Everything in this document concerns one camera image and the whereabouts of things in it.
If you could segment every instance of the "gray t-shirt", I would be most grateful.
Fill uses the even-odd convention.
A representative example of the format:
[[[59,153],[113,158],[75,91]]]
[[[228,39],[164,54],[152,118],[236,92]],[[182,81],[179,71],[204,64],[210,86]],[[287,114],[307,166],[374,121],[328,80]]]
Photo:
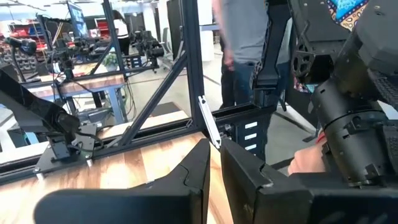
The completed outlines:
[[[265,0],[222,0],[221,8],[234,61],[260,61],[268,26]]]

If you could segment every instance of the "workbench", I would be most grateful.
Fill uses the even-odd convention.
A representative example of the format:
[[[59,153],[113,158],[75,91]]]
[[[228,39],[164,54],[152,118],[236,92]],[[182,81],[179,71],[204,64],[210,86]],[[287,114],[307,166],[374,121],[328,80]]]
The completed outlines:
[[[181,111],[148,118],[146,126],[184,119]],[[104,130],[102,138],[117,135],[125,124]],[[85,166],[53,172],[43,181],[30,178],[0,186],[0,223],[33,223],[36,203],[59,189],[127,189],[167,175],[196,145],[202,133],[135,149]],[[233,223],[224,188],[220,153],[211,146],[208,223]]]
[[[81,74],[88,74],[95,67],[95,65],[96,63],[75,65],[73,73],[76,77],[79,75],[81,76]],[[105,66],[100,65],[95,74],[105,72],[107,72]],[[40,79],[42,82],[53,82],[53,75],[44,75],[41,76]],[[108,77],[95,77],[95,75],[92,75],[92,78],[89,80],[82,80],[77,82],[92,92],[107,91],[109,94],[109,100],[114,113],[116,124],[123,124],[127,122],[126,109],[123,106],[121,92],[118,91],[123,85],[126,84],[122,73],[117,75],[111,75]],[[75,82],[62,84],[60,86],[61,95],[63,97],[68,97],[89,93],[79,84]],[[35,96],[49,101],[53,101],[54,96],[56,98],[60,97],[57,90],[55,90],[54,92],[52,85],[42,86],[38,88],[29,88],[28,90]]]

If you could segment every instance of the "hand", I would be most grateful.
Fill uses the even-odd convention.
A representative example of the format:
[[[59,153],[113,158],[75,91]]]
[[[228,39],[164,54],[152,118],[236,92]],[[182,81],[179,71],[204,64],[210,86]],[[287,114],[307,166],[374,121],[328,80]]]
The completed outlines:
[[[228,70],[234,70],[234,58],[232,54],[232,50],[225,48],[224,49],[224,64],[228,67]]]
[[[287,172],[294,173],[311,173],[311,172],[325,172],[325,165],[322,161],[322,145],[326,140],[318,144],[301,149],[294,154],[294,159],[287,168]]]

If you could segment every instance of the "patterned fabric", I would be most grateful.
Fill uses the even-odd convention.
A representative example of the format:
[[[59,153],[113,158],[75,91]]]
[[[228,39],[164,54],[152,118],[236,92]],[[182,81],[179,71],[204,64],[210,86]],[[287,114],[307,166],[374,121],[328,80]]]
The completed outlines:
[[[342,27],[353,30],[369,0],[327,0],[331,18]],[[294,78],[294,88],[300,92],[312,93],[316,85],[304,85]]]

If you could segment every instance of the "computer monitor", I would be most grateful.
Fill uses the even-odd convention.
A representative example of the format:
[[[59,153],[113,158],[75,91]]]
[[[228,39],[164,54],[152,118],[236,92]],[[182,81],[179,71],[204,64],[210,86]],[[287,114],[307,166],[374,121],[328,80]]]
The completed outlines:
[[[88,37],[88,30],[87,30],[87,25],[84,20],[84,15],[83,11],[81,8],[68,1],[68,10],[70,13],[70,18],[72,20],[72,26],[73,26],[73,35],[75,37],[80,37],[80,38],[87,38]]]

